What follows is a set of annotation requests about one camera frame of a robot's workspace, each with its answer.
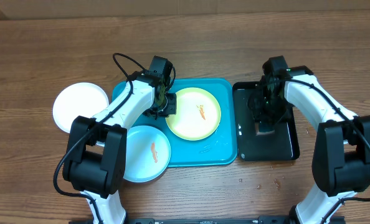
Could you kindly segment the yellow-green plastic plate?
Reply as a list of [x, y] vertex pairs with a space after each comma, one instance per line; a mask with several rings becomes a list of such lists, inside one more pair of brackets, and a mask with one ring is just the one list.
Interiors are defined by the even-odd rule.
[[179, 138], [198, 141], [219, 126], [221, 107], [210, 92], [196, 87], [176, 92], [176, 114], [166, 118], [168, 128]]

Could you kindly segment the white plastic plate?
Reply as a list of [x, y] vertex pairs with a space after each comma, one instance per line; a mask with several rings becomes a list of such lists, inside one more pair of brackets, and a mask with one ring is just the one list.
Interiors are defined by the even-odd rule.
[[78, 116], [91, 118], [109, 105], [105, 91], [88, 82], [75, 83], [62, 90], [54, 101], [52, 116], [55, 124], [65, 133], [70, 132]]

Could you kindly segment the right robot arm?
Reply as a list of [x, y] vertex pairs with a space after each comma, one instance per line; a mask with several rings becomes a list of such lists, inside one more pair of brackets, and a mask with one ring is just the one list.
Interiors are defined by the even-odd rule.
[[311, 164], [314, 185], [295, 205], [289, 223], [329, 223], [347, 201], [370, 202], [357, 193], [370, 186], [370, 116], [338, 103], [306, 66], [290, 68], [282, 56], [269, 58], [250, 106], [259, 133], [273, 131], [298, 108], [316, 130]]

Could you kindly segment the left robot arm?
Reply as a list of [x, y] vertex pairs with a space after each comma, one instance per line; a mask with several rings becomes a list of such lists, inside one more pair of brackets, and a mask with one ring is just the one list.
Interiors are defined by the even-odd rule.
[[176, 95], [169, 92], [175, 77], [173, 64], [154, 56], [149, 68], [126, 76], [126, 88], [107, 108], [92, 118], [74, 119], [53, 185], [61, 195], [86, 199], [90, 223], [126, 222], [119, 188], [128, 130], [141, 115], [167, 118], [176, 113]]

